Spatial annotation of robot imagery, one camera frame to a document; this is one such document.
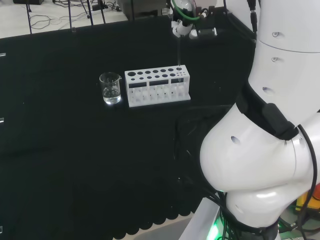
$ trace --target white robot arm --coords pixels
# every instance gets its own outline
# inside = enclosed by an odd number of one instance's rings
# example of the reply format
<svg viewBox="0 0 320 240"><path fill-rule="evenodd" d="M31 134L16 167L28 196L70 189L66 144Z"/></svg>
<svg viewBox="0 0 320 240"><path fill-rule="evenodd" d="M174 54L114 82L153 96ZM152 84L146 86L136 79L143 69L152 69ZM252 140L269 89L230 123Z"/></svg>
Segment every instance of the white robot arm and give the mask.
<svg viewBox="0 0 320 240"><path fill-rule="evenodd" d="M320 161L319 12L319 0L261 1L248 83L201 146L204 176L250 227L273 225L311 187L311 151L296 126Z"/></svg>

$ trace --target black strap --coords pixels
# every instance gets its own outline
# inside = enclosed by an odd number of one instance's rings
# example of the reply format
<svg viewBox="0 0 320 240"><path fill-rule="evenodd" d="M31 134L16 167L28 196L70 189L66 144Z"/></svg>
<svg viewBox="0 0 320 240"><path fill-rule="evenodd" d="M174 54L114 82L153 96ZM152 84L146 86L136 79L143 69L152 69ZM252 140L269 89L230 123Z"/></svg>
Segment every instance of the black strap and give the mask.
<svg viewBox="0 0 320 240"><path fill-rule="evenodd" d="M239 111L257 126L281 140L291 140L299 131L288 121L274 103L266 103L249 82L236 99Z"/></svg>

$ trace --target metal pole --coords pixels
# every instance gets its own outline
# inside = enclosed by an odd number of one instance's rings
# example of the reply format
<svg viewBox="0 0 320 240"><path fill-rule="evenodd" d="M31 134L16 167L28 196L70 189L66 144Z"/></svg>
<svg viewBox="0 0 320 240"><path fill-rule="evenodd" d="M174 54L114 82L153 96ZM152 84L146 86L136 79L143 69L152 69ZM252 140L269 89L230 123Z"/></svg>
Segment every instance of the metal pole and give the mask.
<svg viewBox="0 0 320 240"><path fill-rule="evenodd" d="M178 66L181 65L181 41L182 41L183 36L181 35L178 39Z"/></svg>
<svg viewBox="0 0 320 240"><path fill-rule="evenodd" d="M26 6L26 14L28 15L28 22L29 22L29 29L30 29L30 34L32 34L32 30L31 30L31 21L30 21L30 15L29 15L29 0L26 0L25 6Z"/></svg>
<svg viewBox="0 0 320 240"><path fill-rule="evenodd" d="M98 1L100 2L103 23L106 24L105 15L104 15L104 9L103 9L104 5L102 4L102 0L98 0Z"/></svg>
<svg viewBox="0 0 320 240"><path fill-rule="evenodd" d="M135 6L134 6L134 0L131 0L131 14L132 14L132 21L135 21Z"/></svg>
<svg viewBox="0 0 320 240"><path fill-rule="evenodd" d="M70 0L68 0L68 9L69 9L69 22L70 22L70 29L71 29L71 31L72 31Z"/></svg>
<svg viewBox="0 0 320 240"><path fill-rule="evenodd" d="M90 1L86 0L87 4L88 4L88 9L89 9L89 15L90 15L90 21L91 21L91 26L94 25L94 21L92 20L92 14L91 14L91 7L90 7Z"/></svg>
<svg viewBox="0 0 320 240"><path fill-rule="evenodd" d="M82 4L82 7L83 7L83 9L84 9L84 11L85 11L85 14L88 16L87 9L85 8L85 5L84 5L84 3L82 2L82 0L81 0L81 4Z"/></svg>

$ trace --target table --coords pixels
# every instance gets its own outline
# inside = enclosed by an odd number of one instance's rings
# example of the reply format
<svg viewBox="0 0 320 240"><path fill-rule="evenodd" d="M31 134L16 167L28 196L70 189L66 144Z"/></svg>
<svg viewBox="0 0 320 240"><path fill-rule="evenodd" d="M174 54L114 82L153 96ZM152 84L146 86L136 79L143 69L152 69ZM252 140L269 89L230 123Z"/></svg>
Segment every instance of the table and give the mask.
<svg viewBox="0 0 320 240"><path fill-rule="evenodd" d="M202 194L175 191L175 119L231 105L254 48L222 14L213 40L182 43L191 101L104 104L103 72L173 66L168 17L0 40L0 225L3 239L121 239L194 211Z"/></svg>

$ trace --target test tube rack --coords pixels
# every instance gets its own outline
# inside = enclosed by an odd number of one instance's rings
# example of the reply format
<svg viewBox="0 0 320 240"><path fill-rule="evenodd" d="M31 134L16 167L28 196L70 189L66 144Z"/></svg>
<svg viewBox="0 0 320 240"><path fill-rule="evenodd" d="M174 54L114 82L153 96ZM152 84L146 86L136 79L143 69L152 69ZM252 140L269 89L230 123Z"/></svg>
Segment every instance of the test tube rack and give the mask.
<svg viewBox="0 0 320 240"><path fill-rule="evenodd" d="M190 100L185 65L125 71L129 107Z"/></svg>

